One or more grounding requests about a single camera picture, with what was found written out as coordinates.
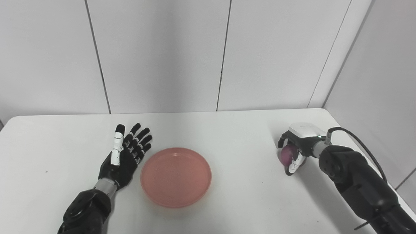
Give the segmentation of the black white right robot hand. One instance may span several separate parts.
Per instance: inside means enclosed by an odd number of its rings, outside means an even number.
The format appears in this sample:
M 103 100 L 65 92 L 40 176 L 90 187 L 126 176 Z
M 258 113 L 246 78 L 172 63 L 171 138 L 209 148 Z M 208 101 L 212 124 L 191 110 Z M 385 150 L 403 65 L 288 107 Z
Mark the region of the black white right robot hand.
M 294 123 L 279 138 L 279 159 L 285 174 L 292 176 L 308 157 L 320 158 L 327 147 L 326 133 L 310 123 Z

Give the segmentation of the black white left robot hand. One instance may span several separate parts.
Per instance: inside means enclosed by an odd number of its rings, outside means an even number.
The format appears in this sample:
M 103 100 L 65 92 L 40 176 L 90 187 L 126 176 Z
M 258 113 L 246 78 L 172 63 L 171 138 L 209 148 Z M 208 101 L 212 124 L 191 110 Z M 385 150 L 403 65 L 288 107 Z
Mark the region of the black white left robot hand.
M 136 123 L 129 132 L 123 124 L 116 126 L 113 149 L 100 166 L 98 179 L 113 181 L 118 190 L 128 185 L 145 154 L 152 148 L 153 136 L 148 127 Z

